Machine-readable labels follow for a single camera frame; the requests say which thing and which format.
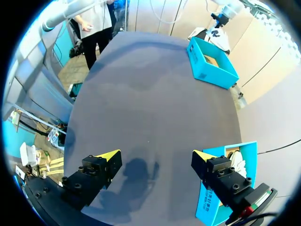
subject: gray table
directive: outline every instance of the gray table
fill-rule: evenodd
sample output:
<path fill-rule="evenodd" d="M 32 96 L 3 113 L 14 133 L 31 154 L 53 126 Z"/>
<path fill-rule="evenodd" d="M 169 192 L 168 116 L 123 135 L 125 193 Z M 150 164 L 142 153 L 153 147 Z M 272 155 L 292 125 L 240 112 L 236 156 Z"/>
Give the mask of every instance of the gray table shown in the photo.
<path fill-rule="evenodd" d="M 83 213 L 112 225 L 200 225 L 192 151 L 241 138 L 230 92 L 193 78 L 187 45 L 124 32 L 92 67 L 70 117 L 64 171 L 115 149 L 123 166 Z"/>

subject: floor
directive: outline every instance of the floor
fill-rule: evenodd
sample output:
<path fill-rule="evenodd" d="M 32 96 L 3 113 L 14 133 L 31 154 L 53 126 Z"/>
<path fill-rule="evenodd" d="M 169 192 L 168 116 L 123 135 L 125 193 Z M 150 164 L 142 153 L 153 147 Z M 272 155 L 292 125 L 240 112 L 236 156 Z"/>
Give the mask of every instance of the floor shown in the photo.
<path fill-rule="evenodd" d="M 88 74 L 89 70 L 86 64 L 85 56 L 76 56 L 68 61 L 65 67 L 60 71 L 58 77 L 61 80 L 65 90 L 68 90 L 70 84 L 83 82 Z M 236 110 L 243 108 L 246 105 L 244 98 L 238 99 L 240 90 L 237 86 L 230 88 Z M 37 125 L 39 130 L 45 131 L 40 125 Z M 51 144 L 46 140 L 45 136 L 36 134 L 35 143 L 37 148 L 42 150 L 47 150 L 49 152 L 51 160 L 59 159 L 63 157 L 62 152 L 51 146 Z M 51 168 L 50 171 L 63 170 L 63 166 Z M 56 183 L 61 181 L 63 173 L 56 173 L 49 175 Z"/>

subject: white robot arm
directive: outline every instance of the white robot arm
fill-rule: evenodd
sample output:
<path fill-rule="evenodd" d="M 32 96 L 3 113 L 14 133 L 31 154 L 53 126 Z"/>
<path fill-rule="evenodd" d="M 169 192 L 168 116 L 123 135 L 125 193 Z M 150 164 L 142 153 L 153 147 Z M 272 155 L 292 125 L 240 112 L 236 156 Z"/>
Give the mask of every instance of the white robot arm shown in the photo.
<path fill-rule="evenodd" d="M 218 48 L 222 49 L 226 53 L 230 53 L 230 45 L 228 36 L 221 29 L 229 20 L 233 19 L 244 7 L 243 3 L 239 0 L 211 0 L 220 6 L 224 6 L 221 12 L 216 15 L 211 13 L 211 16 L 216 23 L 209 29 L 197 27 L 188 37 L 190 40 L 194 36 L 204 39 L 205 41 L 211 42 Z"/>

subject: blue box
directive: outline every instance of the blue box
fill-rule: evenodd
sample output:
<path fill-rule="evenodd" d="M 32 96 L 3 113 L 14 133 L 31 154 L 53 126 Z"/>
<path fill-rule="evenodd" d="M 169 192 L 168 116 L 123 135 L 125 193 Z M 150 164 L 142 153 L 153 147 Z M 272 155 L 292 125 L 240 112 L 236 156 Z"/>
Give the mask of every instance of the blue box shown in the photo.
<path fill-rule="evenodd" d="M 187 47 L 187 52 L 195 79 L 206 81 L 225 89 L 229 89 L 239 79 L 227 55 L 215 45 L 192 37 Z M 214 58 L 219 67 L 208 63 L 204 55 Z"/>
<path fill-rule="evenodd" d="M 226 156 L 226 149 L 239 147 L 246 161 L 246 176 L 252 178 L 251 187 L 254 188 L 256 170 L 257 170 L 257 142 L 242 143 L 236 145 L 226 145 L 203 150 L 204 153 L 214 156 Z M 216 226 L 226 221 L 232 210 L 230 207 L 219 206 L 220 200 L 212 190 L 206 190 L 201 183 L 201 188 L 198 198 L 198 207 L 196 217 L 207 226 Z"/>

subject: white cloth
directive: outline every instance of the white cloth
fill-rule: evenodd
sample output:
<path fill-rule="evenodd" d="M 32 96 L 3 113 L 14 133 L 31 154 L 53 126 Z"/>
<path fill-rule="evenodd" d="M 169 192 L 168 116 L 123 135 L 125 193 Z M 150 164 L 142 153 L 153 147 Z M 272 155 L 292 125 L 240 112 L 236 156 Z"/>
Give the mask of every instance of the white cloth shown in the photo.
<path fill-rule="evenodd" d="M 80 14 L 80 17 L 93 26 L 89 32 L 83 31 L 81 25 L 79 24 L 80 36 L 81 38 L 88 37 L 96 32 L 100 32 L 104 29 L 112 27 L 112 21 L 109 13 L 109 9 L 106 2 L 95 5 L 91 9 Z"/>

